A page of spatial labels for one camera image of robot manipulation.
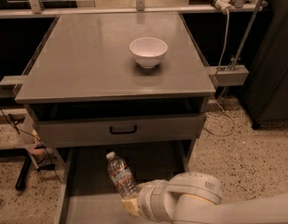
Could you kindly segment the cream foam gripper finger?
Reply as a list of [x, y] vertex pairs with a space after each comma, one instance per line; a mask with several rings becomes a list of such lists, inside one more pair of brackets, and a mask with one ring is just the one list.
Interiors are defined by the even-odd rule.
[[139, 211], [139, 207], [137, 204], [137, 198], [136, 197], [132, 197], [132, 198], [123, 198], [121, 200], [125, 210], [132, 215], [133, 217], [139, 217], [140, 211]]

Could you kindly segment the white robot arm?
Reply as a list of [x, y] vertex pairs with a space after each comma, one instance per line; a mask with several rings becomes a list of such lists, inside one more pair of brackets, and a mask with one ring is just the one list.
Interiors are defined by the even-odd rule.
[[288, 224], [288, 193], [223, 203], [221, 182], [197, 172], [140, 184], [122, 204], [133, 216], [171, 224]]

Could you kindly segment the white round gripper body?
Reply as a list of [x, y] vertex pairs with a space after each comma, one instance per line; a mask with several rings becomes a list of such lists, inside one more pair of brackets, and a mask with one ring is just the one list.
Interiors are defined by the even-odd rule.
[[167, 191], [168, 184], [166, 180], [157, 179], [136, 187], [137, 206], [147, 220], [172, 222], [176, 198]]

